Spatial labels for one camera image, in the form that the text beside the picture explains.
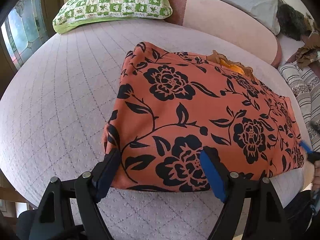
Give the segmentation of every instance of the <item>striped fabric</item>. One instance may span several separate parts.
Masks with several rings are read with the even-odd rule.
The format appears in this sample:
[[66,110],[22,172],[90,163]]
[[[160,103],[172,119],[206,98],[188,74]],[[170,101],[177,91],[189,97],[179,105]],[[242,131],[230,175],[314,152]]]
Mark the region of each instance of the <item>striped fabric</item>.
[[309,68],[301,70],[297,62],[287,63],[278,68],[292,89],[300,106],[314,151],[320,150],[320,135],[311,127],[311,121],[320,126],[320,81]]

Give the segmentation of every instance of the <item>bed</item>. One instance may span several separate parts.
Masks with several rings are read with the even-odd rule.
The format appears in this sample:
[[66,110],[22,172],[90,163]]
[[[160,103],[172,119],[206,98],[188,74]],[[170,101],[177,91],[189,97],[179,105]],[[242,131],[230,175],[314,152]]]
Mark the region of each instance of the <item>bed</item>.
[[[50,177],[74,179],[103,159],[101,135],[112,112],[122,63],[141,41],[204,55],[215,49],[251,66],[274,92],[290,97],[301,136],[309,142],[298,103],[279,72],[236,45],[163,20],[84,25],[49,39],[18,71],[0,101],[0,168],[27,200],[38,205]],[[286,206],[302,189],[304,170],[271,180]],[[236,235],[244,229],[248,205]],[[98,206],[115,239],[206,239],[222,209],[211,191],[111,189]],[[75,200],[72,209],[80,223]]]

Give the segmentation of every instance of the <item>metal screw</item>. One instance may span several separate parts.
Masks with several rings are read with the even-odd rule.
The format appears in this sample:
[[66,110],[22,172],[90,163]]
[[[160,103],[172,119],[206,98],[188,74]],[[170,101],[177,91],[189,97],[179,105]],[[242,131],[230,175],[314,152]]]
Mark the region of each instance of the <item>metal screw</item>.
[[55,183],[58,181],[58,178],[56,176],[53,176],[51,179],[50,179],[50,182],[51,183]]
[[236,178],[239,177],[239,174],[233,171],[233,172],[230,173],[230,177],[236,179]]
[[264,178],[262,178],[262,181],[264,182],[264,183],[269,183],[270,182],[270,179],[269,178],[267,178],[267,177],[264,177]]
[[82,174],[82,178],[87,179],[91,176],[91,172],[90,171],[86,171]]

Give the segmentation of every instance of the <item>floral fabric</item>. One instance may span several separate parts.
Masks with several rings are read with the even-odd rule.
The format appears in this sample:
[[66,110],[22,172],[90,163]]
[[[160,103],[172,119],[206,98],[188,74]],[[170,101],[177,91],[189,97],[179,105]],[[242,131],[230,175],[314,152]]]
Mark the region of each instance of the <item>floral fabric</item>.
[[103,143],[122,154],[113,187],[190,192],[210,188],[201,150],[259,179],[303,165],[300,137],[289,98],[206,56],[141,42],[124,60]]

